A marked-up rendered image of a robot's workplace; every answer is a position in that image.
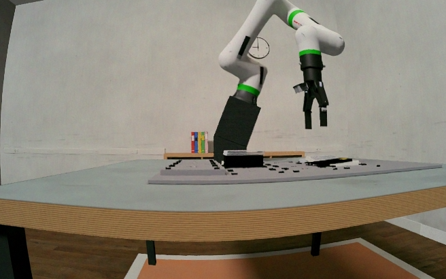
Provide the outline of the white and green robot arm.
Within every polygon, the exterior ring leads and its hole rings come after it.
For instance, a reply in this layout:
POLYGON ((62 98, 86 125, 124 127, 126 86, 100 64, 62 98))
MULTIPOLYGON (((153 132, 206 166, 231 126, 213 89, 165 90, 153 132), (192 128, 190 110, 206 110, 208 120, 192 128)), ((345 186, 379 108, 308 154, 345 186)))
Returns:
POLYGON ((326 66, 321 53, 337 56, 345 48, 344 39, 338 33, 323 27, 288 0, 257 0, 242 27, 218 58, 223 70, 239 78, 233 97, 256 106, 268 70, 247 54, 272 15, 277 15, 296 30, 301 71, 309 68, 322 71, 326 66))

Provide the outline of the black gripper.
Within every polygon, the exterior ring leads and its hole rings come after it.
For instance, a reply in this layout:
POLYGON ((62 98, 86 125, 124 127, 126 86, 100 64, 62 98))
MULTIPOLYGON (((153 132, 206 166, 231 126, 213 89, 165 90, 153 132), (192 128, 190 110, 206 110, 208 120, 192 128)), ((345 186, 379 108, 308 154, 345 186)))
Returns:
POLYGON ((327 127, 327 105, 329 105, 324 83, 322 82, 321 69, 309 68, 303 70, 304 82, 310 82, 310 86, 305 90, 303 112, 305 112, 305 129, 312 129, 311 126, 311 108, 313 100, 316 98, 320 108, 320 126, 327 127), (317 86, 316 86, 317 85, 317 86))

